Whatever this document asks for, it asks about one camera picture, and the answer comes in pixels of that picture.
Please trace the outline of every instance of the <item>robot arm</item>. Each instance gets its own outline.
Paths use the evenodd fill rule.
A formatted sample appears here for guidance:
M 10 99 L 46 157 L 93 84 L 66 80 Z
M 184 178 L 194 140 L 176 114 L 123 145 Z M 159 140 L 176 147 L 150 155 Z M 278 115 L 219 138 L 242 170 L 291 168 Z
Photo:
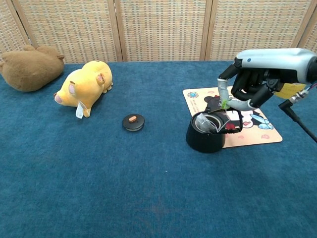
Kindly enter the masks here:
M 234 76 L 231 93 L 235 99 L 230 99 L 227 82 Z M 279 92 L 284 83 L 317 81 L 317 54 L 301 48 L 245 50 L 237 54 L 217 81 L 223 106 L 255 110 Z

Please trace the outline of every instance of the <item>cartoon character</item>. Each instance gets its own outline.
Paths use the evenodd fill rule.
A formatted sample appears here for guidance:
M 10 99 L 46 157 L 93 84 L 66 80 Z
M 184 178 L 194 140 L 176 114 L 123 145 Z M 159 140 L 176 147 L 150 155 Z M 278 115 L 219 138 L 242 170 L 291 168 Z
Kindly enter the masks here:
M 221 108 L 221 101 L 218 95 L 212 97 L 207 96 L 204 98 L 207 102 L 207 108 L 211 111 Z M 273 129 L 274 127 L 270 124 L 267 119 L 260 116 L 260 113 L 256 111 L 242 111 L 242 122 L 243 128 L 251 128 L 257 125 L 260 129 Z M 226 124 L 227 129 L 233 129 L 239 126 L 239 114 L 236 111 L 227 111 L 226 114 L 219 115 L 224 121 L 230 120 Z

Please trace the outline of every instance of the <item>brown plush toy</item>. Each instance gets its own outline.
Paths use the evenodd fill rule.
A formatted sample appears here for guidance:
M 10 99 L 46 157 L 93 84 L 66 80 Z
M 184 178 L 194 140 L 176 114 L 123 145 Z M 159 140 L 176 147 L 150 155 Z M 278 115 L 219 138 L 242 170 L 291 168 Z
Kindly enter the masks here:
M 26 45 L 23 51 L 5 52 L 1 55 L 0 73 L 12 88 L 36 91 L 58 78 L 64 70 L 64 55 L 54 47 Z

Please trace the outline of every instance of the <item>yellow sticker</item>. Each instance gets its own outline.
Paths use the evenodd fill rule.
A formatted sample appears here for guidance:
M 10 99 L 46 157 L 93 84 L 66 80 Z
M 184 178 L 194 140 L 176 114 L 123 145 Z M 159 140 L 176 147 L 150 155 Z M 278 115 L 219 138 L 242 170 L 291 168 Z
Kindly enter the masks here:
M 289 99 L 297 92 L 303 90 L 305 88 L 305 84 L 301 83 L 285 83 L 282 90 L 280 92 L 274 93 L 275 96 L 283 99 Z

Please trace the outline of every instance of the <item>white tag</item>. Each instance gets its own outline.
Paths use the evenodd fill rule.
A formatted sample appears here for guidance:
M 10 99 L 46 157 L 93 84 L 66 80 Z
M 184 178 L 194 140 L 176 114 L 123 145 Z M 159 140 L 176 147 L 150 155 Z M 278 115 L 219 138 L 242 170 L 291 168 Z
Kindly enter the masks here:
M 76 116 L 80 119 L 83 118 L 84 115 L 84 109 L 87 109 L 85 104 L 83 104 L 82 102 L 78 102 L 78 106 L 77 106 L 77 110 L 76 110 Z

